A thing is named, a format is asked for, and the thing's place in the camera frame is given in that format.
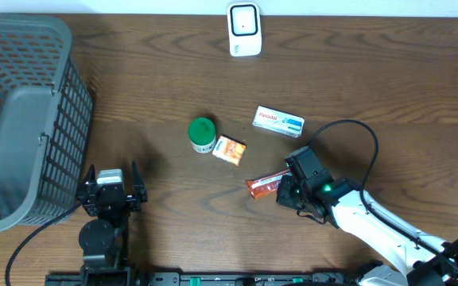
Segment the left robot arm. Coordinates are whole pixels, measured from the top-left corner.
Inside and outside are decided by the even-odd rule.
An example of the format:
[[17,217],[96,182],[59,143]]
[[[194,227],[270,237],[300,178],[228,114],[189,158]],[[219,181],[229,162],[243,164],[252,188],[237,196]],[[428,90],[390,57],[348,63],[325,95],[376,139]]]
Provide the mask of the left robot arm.
[[133,192],[124,191],[122,170],[95,173],[91,166],[78,186],[76,198],[93,219],[79,234],[83,250],[82,285],[146,285],[146,276],[128,262],[129,218],[148,201],[138,166],[132,163]]

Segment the red Toto chocolate bar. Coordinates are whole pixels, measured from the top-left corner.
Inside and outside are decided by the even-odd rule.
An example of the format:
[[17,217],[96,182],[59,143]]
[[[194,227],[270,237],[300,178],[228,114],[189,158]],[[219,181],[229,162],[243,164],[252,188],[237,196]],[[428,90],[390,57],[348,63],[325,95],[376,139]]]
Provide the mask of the red Toto chocolate bar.
[[259,179],[247,180],[246,185],[250,196],[253,199],[260,199],[261,197],[273,194],[278,190],[282,177],[290,175],[291,172],[289,170],[283,170]]

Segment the green lid white jar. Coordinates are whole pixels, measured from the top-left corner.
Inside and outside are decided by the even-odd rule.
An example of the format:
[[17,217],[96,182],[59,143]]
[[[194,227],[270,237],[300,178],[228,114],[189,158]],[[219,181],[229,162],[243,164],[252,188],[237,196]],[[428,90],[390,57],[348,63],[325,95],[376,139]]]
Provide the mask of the green lid white jar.
[[196,152],[211,152],[216,143],[216,130],[213,121],[208,118],[194,119],[188,128],[188,137]]

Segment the white Panadol medicine box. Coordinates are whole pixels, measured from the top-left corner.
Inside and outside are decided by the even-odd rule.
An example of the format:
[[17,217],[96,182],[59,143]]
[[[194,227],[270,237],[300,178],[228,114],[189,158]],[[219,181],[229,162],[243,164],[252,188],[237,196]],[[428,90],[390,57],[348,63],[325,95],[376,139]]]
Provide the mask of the white Panadol medicine box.
[[253,120],[253,126],[294,138],[302,135],[304,124],[301,117],[264,106],[258,106]]

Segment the orange Kleenex tissue pack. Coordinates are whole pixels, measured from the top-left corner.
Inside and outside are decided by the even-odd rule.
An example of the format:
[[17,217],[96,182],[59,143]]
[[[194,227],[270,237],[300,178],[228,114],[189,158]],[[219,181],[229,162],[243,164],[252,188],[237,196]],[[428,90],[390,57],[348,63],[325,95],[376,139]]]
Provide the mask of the orange Kleenex tissue pack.
[[220,160],[239,166],[245,151],[246,145],[221,135],[215,144],[212,155]]

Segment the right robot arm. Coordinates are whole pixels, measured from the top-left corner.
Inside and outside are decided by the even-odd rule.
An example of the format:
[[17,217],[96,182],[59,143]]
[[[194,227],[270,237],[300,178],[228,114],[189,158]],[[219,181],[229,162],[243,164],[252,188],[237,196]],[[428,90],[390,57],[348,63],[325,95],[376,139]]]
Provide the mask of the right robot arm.
[[319,224],[352,234],[384,257],[350,279],[353,285],[458,285],[458,239],[448,242],[409,224],[358,184],[328,171],[283,176],[277,201]]

